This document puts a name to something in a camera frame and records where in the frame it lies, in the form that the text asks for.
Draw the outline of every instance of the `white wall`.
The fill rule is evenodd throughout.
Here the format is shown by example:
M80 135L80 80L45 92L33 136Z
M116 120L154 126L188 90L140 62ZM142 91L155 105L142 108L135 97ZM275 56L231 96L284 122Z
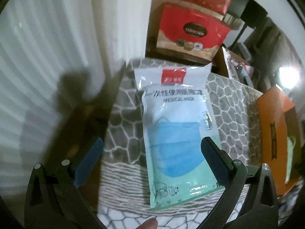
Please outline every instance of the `white wall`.
M268 16L273 22L284 31L286 36L294 45L299 57L305 65L305 29L301 24L298 16L293 8L289 5L287 0L255 0L262 7L264 7ZM252 32L248 28L242 35L240 41L243 42ZM225 45L230 46L237 37L238 31L231 31L226 40Z

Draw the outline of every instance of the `face mask icon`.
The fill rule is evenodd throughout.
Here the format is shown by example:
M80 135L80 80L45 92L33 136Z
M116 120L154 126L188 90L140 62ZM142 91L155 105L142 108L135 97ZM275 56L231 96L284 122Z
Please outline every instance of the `face mask icon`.
M194 170L204 160L199 127L197 122L165 121L149 128L153 166L169 177Z
M165 183L155 183L152 189L155 199L165 198L168 195L167 185Z
M212 119L211 116L209 115L208 112L203 112L200 115L200 126L204 130L211 130L213 125L212 125Z

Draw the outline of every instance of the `gray patterned blanket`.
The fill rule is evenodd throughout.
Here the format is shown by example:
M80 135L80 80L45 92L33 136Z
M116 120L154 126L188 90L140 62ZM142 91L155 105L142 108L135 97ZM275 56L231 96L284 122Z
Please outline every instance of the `gray patterned blanket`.
M137 92L134 68L181 66L157 59L131 61L120 84L104 140L99 206L137 214L185 216L210 211L223 190L182 206L150 211L149 185L143 140L141 93ZM207 89L222 142L232 159L258 165L261 161L260 120L256 99L262 95L234 80L211 73ZM246 196L245 186L240 200Z

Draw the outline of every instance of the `plastic bag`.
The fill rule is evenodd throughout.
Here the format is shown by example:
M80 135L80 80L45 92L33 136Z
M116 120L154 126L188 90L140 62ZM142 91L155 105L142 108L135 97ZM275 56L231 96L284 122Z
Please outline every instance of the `plastic bag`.
M143 134L152 209L222 188L200 146L206 136L221 146L205 89L211 66L135 69L138 90L144 91Z

